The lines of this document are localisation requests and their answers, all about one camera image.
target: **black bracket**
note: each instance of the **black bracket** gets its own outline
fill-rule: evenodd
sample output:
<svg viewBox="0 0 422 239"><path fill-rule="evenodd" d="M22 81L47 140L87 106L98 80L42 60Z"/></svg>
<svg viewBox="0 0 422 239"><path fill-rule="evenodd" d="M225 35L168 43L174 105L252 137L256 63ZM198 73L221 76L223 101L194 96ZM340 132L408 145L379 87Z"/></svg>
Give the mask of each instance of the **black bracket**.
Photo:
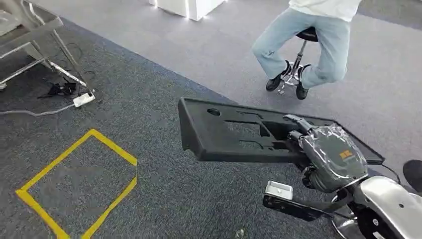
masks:
<svg viewBox="0 0 422 239"><path fill-rule="evenodd" d="M338 209L346 206L348 203L353 201L353 197L347 191L341 191L337 194L339 197L340 194L342 198L336 202L309 202L303 201L299 198L293 197L292 200L286 200L284 198L275 197L273 195L265 194L262 201L262 205L266 208L288 214L295 218L300 218L307 222L314 221L321 216L332 218L334 215L348 218L345 215L336 213Z"/></svg>
<svg viewBox="0 0 422 239"><path fill-rule="evenodd" d="M294 163L308 159L289 132L297 124L283 119L288 113L181 98L178 105L183 150L199 161ZM316 126L337 124L331 119L301 116ZM385 158L345 127L367 160L381 164Z"/></svg>

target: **power strip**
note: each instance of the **power strip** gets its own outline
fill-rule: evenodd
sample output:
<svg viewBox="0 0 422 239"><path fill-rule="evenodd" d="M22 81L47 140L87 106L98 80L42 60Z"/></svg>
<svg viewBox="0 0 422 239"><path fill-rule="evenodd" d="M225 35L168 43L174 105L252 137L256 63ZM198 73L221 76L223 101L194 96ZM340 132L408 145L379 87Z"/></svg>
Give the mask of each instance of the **power strip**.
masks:
<svg viewBox="0 0 422 239"><path fill-rule="evenodd" d="M84 104L87 104L91 101L95 100L95 96L90 93L85 93L79 97L76 97L73 99L73 103L75 104L75 107L83 106Z"/></svg>

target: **black stool seat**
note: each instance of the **black stool seat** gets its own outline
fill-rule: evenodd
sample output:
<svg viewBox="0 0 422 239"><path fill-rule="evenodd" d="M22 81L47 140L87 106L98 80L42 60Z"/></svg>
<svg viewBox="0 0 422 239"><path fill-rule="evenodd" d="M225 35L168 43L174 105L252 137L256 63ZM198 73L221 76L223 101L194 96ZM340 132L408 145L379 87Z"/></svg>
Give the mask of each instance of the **black stool seat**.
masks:
<svg viewBox="0 0 422 239"><path fill-rule="evenodd" d="M315 27L311 26L310 28L299 32L296 36L306 41L318 42L318 36L316 34Z"/></svg>

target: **white shirt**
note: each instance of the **white shirt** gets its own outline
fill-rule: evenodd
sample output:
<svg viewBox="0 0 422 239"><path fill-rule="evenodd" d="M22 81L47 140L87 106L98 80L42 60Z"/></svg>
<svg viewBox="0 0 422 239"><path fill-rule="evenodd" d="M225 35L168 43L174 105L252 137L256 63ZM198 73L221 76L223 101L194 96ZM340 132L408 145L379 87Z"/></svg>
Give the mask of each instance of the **white shirt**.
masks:
<svg viewBox="0 0 422 239"><path fill-rule="evenodd" d="M352 21L362 0L290 0L290 8L302 13Z"/></svg>

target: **person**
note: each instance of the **person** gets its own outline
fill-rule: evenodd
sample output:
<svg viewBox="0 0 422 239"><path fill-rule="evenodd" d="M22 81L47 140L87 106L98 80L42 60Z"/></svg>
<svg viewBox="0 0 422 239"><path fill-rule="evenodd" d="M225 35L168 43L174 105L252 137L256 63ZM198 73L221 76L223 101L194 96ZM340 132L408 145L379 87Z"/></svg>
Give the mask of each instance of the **person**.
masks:
<svg viewBox="0 0 422 239"><path fill-rule="evenodd" d="M290 0L289 8L281 13L261 34L252 51L270 79L267 91L275 90L281 79L292 70L277 50L299 32L313 26L321 46L317 65L298 69L298 99L308 90L344 78L350 42L350 22L362 0Z"/></svg>

